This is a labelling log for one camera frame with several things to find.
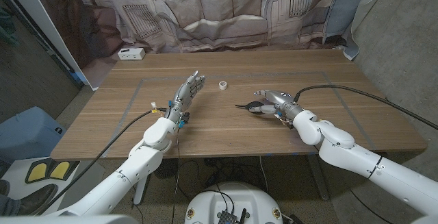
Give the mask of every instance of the roll of tape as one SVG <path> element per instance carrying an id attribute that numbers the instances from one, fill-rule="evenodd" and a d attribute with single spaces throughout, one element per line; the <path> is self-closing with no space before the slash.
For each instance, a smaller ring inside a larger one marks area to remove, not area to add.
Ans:
<path id="1" fill-rule="evenodd" d="M 219 89 L 224 90 L 227 88 L 227 83 L 225 81 L 219 82 Z"/>

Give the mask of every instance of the black cable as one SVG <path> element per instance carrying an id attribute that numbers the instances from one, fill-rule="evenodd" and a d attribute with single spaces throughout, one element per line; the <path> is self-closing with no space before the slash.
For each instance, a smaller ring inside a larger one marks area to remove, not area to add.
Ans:
<path id="1" fill-rule="evenodd" d="M 367 208 L 371 213 L 373 213 L 374 215 L 376 215 L 378 218 L 382 219 L 382 221 L 388 223 L 388 224 L 393 224 L 391 221 L 388 221 L 387 219 L 381 217 L 379 214 L 375 213 L 370 207 L 368 207 L 366 204 L 364 204 L 364 202 L 362 202 L 362 200 L 360 200 L 360 198 L 358 198 L 356 196 L 356 194 L 351 190 L 351 188 L 348 188 L 350 190 L 350 192 L 353 194 L 353 196 L 355 196 L 355 198 L 357 199 L 357 201 L 359 201 L 360 203 L 362 203 L 362 205 Z"/>
<path id="2" fill-rule="evenodd" d="M 234 213 L 234 202 L 233 202 L 233 200 L 230 198 L 230 196 L 228 196 L 227 193 L 219 192 L 219 191 L 217 191 L 217 190 L 203 190 L 203 191 L 201 191 L 200 193 L 202 193 L 202 192 L 216 192 L 216 193 L 220 193 L 220 194 L 222 194 L 222 195 L 227 196 L 227 197 L 230 199 L 231 203 L 233 204 L 233 209 L 232 209 L 231 213 L 232 213 L 232 214 Z"/>
<path id="3" fill-rule="evenodd" d="M 197 161 L 195 161 L 195 160 L 189 160 L 189 161 L 184 162 L 183 164 L 181 164 L 181 167 L 183 167 L 185 164 L 187 164 L 187 163 L 189 163 L 189 162 L 194 162 L 194 163 L 196 164 L 196 172 L 197 172 L 196 174 L 198 175 L 198 181 L 199 181 L 199 184 L 200 184 L 203 188 L 206 188 L 206 187 L 204 186 L 202 180 L 201 180 L 201 177 L 199 176 L 199 163 L 198 163 Z"/>
<path id="4" fill-rule="evenodd" d="M 136 193 L 136 186 L 132 186 L 132 188 L 134 189 L 134 194 Z M 131 208 L 134 208 L 134 206 L 137 208 L 137 210 L 138 210 L 138 212 L 140 212 L 140 214 L 142 215 L 142 224 L 144 224 L 144 217 L 143 217 L 143 212 L 139 209 L 139 207 L 136 205 L 136 204 L 133 204 L 132 203 L 132 207 Z"/>
<path id="5" fill-rule="evenodd" d="M 175 185 L 175 193 L 173 195 L 173 210 L 172 210 L 172 222 L 171 224 L 173 224 L 173 219 L 175 217 L 175 201 L 177 200 L 177 189 L 178 189 L 178 182 L 179 182 L 179 169 L 181 168 L 181 165 L 179 164 L 180 162 L 180 156 L 179 156 L 179 140 L 178 140 L 178 134 L 179 134 L 179 128 L 177 130 L 177 148 L 178 148 L 178 174 L 177 174 L 177 178 L 176 178 L 176 185 Z"/>
<path id="6" fill-rule="evenodd" d="M 257 180 L 259 181 L 259 187 L 260 187 L 260 188 L 264 188 L 264 191 L 267 192 L 265 182 L 264 182 L 263 180 L 261 180 L 260 175 L 257 174 L 257 173 L 263 174 L 263 173 L 261 172 L 260 168 L 254 166 L 254 165 L 249 165 L 249 164 L 244 164 L 244 163 L 237 163 L 237 162 L 227 162 L 227 163 L 223 164 L 223 167 L 227 167 L 227 164 L 235 164 L 235 165 L 237 165 L 237 166 L 240 166 L 241 169 L 242 169 L 243 166 L 246 167 L 246 168 L 248 169 L 248 171 L 249 171 L 250 173 L 252 173 L 253 175 L 255 175 L 255 177 L 256 177 Z M 250 169 L 251 167 L 257 169 L 257 173 L 254 173 L 254 171 L 252 171 L 252 170 Z"/>
<path id="7" fill-rule="evenodd" d="M 436 125 L 436 124 L 426 120 L 423 117 L 420 117 L 420 116 L 412 113 L 409 110 L 406 110 L 406 109 L 400 107 L 399 105 L 396 105 L 396 104 L 394 104 L 394 103 L 392 103 L 390 101 L 387 101 L 384 98 L 380 98 L 380 97 L 377 97 L 375 95 L 371 95 L 370 93 L 366 93 L 366 92 L 363 92 L 361 90 L 357 90 L 355 88 L 350 88 L 350 87 L 347 87 L 347 86 L 338 86 L 338 85 L 335 85 L 335 84 L 326 84 L 326 85 L 317 85 L 317 86 L 306 87 L 306 88 L 303 88 L 302 90 L 300 90 L 300 91 L 298 91 L 296 93 L 296 95 L 294 97 L 294 102 L 298 101 L 298 99 L 300 98 L 301 93 L 303 93 L 304 91 L 312 90 L 312 89 L 316 89 L 316 88 L 339 88 L 339 89 L 343 89 L 343 90 L 349 90 L 349 91 L 355 92 L 357 94 L 364 95 L 366 97 L 373 98 L 374 100 L 377 100 L 377 101 L 383 102 L 384 104 L 390 105 L 391 107 L 393 107 L 393 108 L 395 108 L 395 109 L 397 109 L 397 110 L 399 110 L 401 112 L 404 112 L 405 114 L 407 114 L 407 115 L 409 115 L 409 116 L 411 116 L 411 117 L 413 117 L 413 118 L 415 118 L 415 119 L 417 119 L 417 120 L 419 120 L 419 121 L 421 121 L 421 122 L 423 122 L 423 123 L 425 123 L 425 124 L 427 124 L 427 125 L 429 125 L 429 126 L 431 126 L 431 127 L 433 127 L 433 128 L 438 130 L 438 125 Z"/>
<path id="8" fill-rule="evenodd" d="M 226 206 L 226 207 L 225 207 L 225 211 L 227 211 L 227 213 L 228 213 L 228 204 L 227 204 L 227 200 L 225 200 L 224 194 L 220 191 L 218 183 L 216 183 L 216 187 L 218 188 L 218 191 L 220 192 L 220 195 L 221 195 L 222 198 L 224 199 L 225 206 Z"/>
<path id="9" fill-rule="evenodd" d="M 143 213 L 142 211 L 139 209 L 139 207 L 137 205 L 134 204 L 134 207 L 137 208 L 138 212 L 142 215 L 142 224 L 144 224 L 144 217 L 143 217 Z"/>
<path id="10" fill-rule="evenodd" d="M 158 110 L 165 112 L 167 109 L 158 108 Z M 68 189 L 70 189 L 72 185 L 74 185 L 85 173 L 87 173 L 87 171 L 94 165 L 94 163 L 96 163 L 96 161 L 105 153 L 105 151 L 107 151 L 111 147 L 111 145 L 114 144 L 114 142 L 116 142 L 116 140 L 120 136 L 122 136 L 122 134 L 132 124 L 134 124 L 136 121 L 138 121 L 142 117 L 146 116 L 147 114 L 150 114 L 151 112 L 152 112 L 152 110 L 149 110 L 148 112 L 141 114 L 139 117 L 135 118 L 127 126 L 125 126 L 125 128 L 123 128 L 123 130 L 121 132 L 119 132 L 117 134 L 117 136 L 115 138 L 113 138 L 105 148 L 103 148 L 103 150 L 93 159 L 93 161 L 91 161 L 91 163 L 89 163 L 89 165 L 75 179 L 73 179 L 64 189 L 62 189 L 61 192 L 58 195 L 56 195 L 45 207 L 43 207 L 43 209 L 41 209 L 41 211 L 39 211 L 38 214 L 42 214 L 42 213 L 44 213 L 44 211 L 46 211 L 48 208 L 50 208 L 50 206 L 52 206 Z"/>
<path id="11" fill-rule="evenodd" d="M 181 189 L 180 185 L 178 184 L 178 190 L 181 191 L 181 193 L 183 193 L 184 197 L 190 201 L 191 199 L 189 198 L 189 196 L 183 191 L 183 189 Z"/>

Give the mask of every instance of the white electronic device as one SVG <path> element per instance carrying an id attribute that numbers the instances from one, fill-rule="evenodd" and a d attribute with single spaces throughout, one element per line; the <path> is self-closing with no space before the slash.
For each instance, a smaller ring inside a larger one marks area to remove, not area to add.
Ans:
<path id="1" fill-rule="evenodd" d="M 118 53 L 118 57 L 121 60 L 143 60 L 144 52 L 143 48 L 136 49 L 121 49 Z"/>

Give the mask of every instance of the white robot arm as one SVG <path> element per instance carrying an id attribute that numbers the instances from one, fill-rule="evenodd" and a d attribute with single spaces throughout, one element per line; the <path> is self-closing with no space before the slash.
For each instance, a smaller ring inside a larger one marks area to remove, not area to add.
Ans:
<path id="1" fill-rule="evenodd" d="M 196 93 L 203 87 L 204 76 L 198 71 L 181 85 L 175 94 L 165 117 L 161 117 L 144 133 L 143 139 L 129 152 L 128 159 L 110 176 L 91 190 L 77 203 L 49 216 L 84 216 L 109 214 L 128 190 L 145 179 L 161 164 L 163 153 L 169 150 L 172 141 L 167 137 L 182 127 Z"/>
<path id="2" fill-rule="evenodd" d="M 438 215 L 438 183 L 411 169 L 377 155 L 357 144 L 354 138 L 328 121 L 302 109 L 292 97 L 275 90 L 260 90 L 256 95 L 267 97 L 280 112 L 292 121 L 302 141 L 308 145 L 322 143 L 319 156 L 327 163 L 358 173 L 419 212 Z M 258 112 L 261 108 L 250 108 Z"/>

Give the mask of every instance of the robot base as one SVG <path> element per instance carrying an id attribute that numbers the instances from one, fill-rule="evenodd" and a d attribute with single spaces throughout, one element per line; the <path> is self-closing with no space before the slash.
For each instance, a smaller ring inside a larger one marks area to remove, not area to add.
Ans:
<path id="1" fill-rule="evenodd" d="M 234 203 L 234 213 L 236 220 L 240 221 L 240 216 L 245 208 L 248 213 L 245 224 L 282 224 L 280 208 L 276 201 L 266 192 L 255 186 L 242 182 L 224 182 L 219 184 L 221 192 L 232 198 Z M 216 186 L 211 186 L 206 190 L 218 190 Z M 227 200 L 228 213 L 231 213 L 233 204 Z M 185 224 L 207 224 L 219 223 L 222 211 L 226 209 L 225 201 L 220 193 L 201 192 L 189 203 L 185 213 Z"/>

